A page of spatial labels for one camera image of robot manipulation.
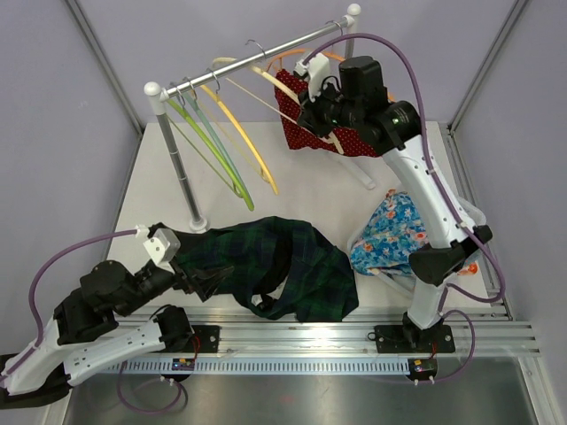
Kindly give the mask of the orange floral skirt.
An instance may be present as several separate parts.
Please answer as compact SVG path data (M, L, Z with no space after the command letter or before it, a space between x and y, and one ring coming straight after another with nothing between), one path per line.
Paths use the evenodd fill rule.
M460 276L471 276L475 275L478 272L478 263L472 262L469 263L466 267L462 268L460 271L457 272Z

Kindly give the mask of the orange hanger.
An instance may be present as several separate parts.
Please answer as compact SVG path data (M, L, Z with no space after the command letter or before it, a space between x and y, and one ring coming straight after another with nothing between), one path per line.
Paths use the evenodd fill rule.
M280 53L274 56L269 63L265 66L265 72L271 73L273 71L273 75L277 75L281 70L285 68L285 61L287 58L294 58L297 59L299 62L303 60L304 57L308 56L311 53L310 49L294 49L294 50L287 50L283 53ZM340 55L334 52L334 45L330 46L330 50L322 50L321 54L329 58L330 60L335 60L336 62L342 62L345 59Z

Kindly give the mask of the yellow hanger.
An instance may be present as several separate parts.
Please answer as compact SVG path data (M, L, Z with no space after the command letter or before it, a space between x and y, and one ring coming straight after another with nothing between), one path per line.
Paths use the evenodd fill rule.
M269 168L265 164L262 156L260 155L260 153L256 149L256 146L252 142L249 135L246 133L246 131L243 128L243 126L241 125L241 123L237 120L237 118L234 116L234 114L228 108L228 106L224 104L224 102L221 100L221 97L219 96L218 93L213 92L206 85L201 85L201 86L199 86L199 88L203 89L203 91L205 93L207 93L207 95L216 103L216 105L220 108L220 110L224 113L224 115L229 119L229 122L233 125L235 130L240 134L240 136L242 137L242 139L246 143L248 149L250 150L251 154L255 158L256 163L260 167L260 170L258 171L258 175L262 178L262 180L264 182L268 183L270 185L271 189L273 190L273 192L276 195L278 195L279 194L279 188L276 185L276 181L274 180Z

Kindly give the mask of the red polka dot skirt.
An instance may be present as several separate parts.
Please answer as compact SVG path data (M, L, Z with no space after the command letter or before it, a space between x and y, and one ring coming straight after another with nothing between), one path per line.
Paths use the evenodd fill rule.
M339 127L333 129L332 134L338 141L339 150L337 145L330 139L331 134L320 137L310 127L302 127L298 124L298 118L301 114L300 105L279 88L275 88L275 99L279 112L289 117L289 119L281 118L281 121L286 142L291 150L310 148L313 150L330 151L336 154L341 153L350 158L379 157L371 146L362 141L355 130L349 128Z

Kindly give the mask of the pale green hanger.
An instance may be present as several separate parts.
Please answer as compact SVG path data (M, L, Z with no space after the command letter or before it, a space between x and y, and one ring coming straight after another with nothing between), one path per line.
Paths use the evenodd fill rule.
M243 199L250 210L253 209L253 201L245 183L234 165L230 155L226 151L221 138L213 129L208 118L201 110L197 97L194 94L182 94L177 92L176 101L171 103L171 107L176 106L178 113L190 125L191 129L201 139L207 149L212 153L218 164L221 166L226 176L218 171L215 166L206 163L221 177L221 179L231 188L232 192Z

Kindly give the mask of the lime green hanger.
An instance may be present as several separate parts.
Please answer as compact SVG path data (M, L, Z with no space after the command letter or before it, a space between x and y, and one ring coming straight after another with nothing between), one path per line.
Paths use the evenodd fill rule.
M237 170L232 158L220 137L213 129L208 118L201 111L198 101L188 97L177 90L173 98L167 100L168 106L175 111L183 121L189 125L190 129L204 144L205 148L216 161L214 164L208 156L203 153L198 146L192 142L175 121L167 115L170 124L174 126L175 131L183 138L183 140L205 161L212 171L221 179L221 181L232 191L234 195L242 199L250 212L255 209L252 196L245 185L243 178Z

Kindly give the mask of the dark green plaid skirt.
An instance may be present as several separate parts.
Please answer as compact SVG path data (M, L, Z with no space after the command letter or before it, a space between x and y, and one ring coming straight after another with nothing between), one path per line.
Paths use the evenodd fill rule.
M299 322L340 322L359 305L349 259L312 224L265 217L212 228L208 239L177 264L234 273L214 296L231 295L257 316Z

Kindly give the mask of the cream white hanger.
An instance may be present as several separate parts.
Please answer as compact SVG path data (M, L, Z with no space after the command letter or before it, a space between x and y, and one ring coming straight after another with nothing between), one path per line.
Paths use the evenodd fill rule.
M227 77L226 80L239 90L243 91L247 96L258 101L280 116L280 118L283 120L283 128L289 128L291 130L291 135L286 136L288 146L291 149L298 150L305 147L310 147L310 143L316 141L315 149L326 148L333 153L344 155L345 151L343 145L334 133L319 137L313 135L312 133L308 133L306 129L298 125L297 118L300 112L298 93L290 85L287 85L284 81L279 80L277 78L277 75L273 75L269 71L272 65L272 62L268 63L268 67L250 65L247 67L247 69L251 73L255 74L258 78L261 78L272 86L276 104L271 104L268 100L265 100L264 98L258 96L250 89L234 81L233 79L230 79L229 77Z

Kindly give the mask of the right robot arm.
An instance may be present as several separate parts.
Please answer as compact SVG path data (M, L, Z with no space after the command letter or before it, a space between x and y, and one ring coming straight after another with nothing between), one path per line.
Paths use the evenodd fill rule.
M294 73L307 81L299 94L299 126L319 137L336 128L356 131L393 170L424 221L428 242L409 256L416 285L400 330L403 343L421 351L440 334L447 279L484 248L492 230L459 204L430 154L420 115L411 103L388 97L378 61L348 58L332 75L328 58L312 53L297 62Z

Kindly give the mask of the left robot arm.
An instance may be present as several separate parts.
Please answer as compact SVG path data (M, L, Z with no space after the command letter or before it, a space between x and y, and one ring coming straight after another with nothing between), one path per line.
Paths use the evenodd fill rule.
M144 247L148 262L134 274L117 260L97 264L43 322L35 291L48 268L72 251L122 236L134 236ZM2 409L50 405L98 372L139 355L182 352L189 346L197 349L198 338L187 313L175 305L156 311L127 334L112 339L104 336L118 328L119 317L129 316L168 290L209 299L234 268L183 268L182 254L203 239L163 225L138 226L76 243L49 259L28 292L37 336L22 352L1 358Z

